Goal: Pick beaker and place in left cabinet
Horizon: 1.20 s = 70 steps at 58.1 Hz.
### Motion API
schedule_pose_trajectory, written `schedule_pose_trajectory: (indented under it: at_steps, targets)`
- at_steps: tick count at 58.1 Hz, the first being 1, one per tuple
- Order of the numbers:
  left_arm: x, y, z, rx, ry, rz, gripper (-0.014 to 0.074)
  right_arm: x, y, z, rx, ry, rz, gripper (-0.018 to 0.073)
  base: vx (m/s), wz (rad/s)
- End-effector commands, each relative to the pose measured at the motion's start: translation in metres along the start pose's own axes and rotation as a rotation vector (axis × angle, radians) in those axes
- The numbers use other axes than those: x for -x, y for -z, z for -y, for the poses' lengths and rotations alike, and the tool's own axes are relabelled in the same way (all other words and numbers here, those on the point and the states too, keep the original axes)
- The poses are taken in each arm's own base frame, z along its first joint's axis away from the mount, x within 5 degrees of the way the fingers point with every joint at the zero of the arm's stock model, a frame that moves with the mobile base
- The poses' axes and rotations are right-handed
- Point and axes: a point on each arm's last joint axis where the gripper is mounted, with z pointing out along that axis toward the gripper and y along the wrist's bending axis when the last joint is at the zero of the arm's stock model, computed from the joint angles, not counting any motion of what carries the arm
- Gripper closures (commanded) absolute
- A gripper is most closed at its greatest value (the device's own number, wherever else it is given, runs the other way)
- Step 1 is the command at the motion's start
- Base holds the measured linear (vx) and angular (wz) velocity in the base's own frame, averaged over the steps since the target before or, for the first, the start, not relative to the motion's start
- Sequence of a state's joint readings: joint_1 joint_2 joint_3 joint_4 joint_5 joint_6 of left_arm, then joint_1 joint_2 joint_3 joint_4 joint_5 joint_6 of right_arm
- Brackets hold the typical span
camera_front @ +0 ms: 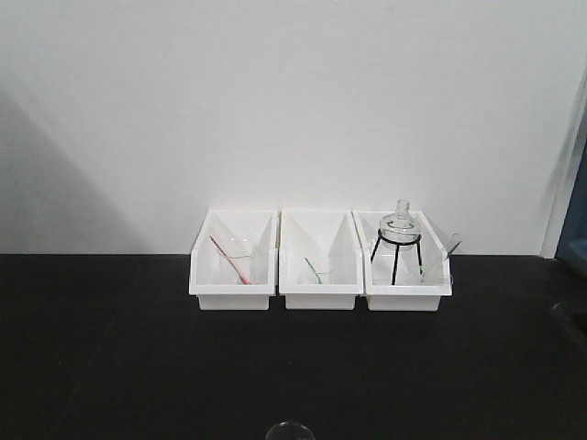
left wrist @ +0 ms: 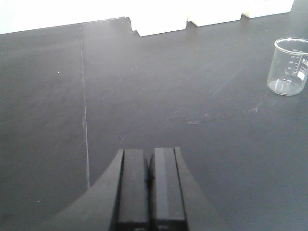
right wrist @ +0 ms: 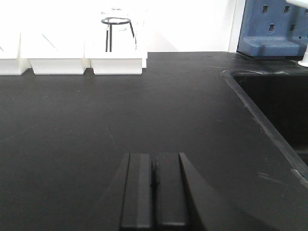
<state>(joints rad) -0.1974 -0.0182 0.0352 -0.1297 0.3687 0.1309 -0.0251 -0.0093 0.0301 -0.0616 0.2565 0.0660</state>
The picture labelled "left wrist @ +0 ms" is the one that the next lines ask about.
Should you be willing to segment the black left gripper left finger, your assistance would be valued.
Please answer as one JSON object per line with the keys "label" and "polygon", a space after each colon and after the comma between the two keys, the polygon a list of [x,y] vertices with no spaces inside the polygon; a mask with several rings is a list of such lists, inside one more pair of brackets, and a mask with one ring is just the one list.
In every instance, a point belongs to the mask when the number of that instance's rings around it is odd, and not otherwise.
{"label": "black left gripper left finger", "polygon": [[86,193],[34,231],[147,231],[148,169],[140,149],[118,150]]}

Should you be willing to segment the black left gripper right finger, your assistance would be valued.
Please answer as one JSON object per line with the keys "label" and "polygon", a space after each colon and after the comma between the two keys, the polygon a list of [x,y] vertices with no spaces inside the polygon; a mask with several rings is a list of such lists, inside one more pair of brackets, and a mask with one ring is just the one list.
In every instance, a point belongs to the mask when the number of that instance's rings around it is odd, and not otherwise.
{"label": "black left gripper right finger", "polygon": [[155,231],[230,231],[196,182],[180,148],[155,148],[150,161],[150,211]]}

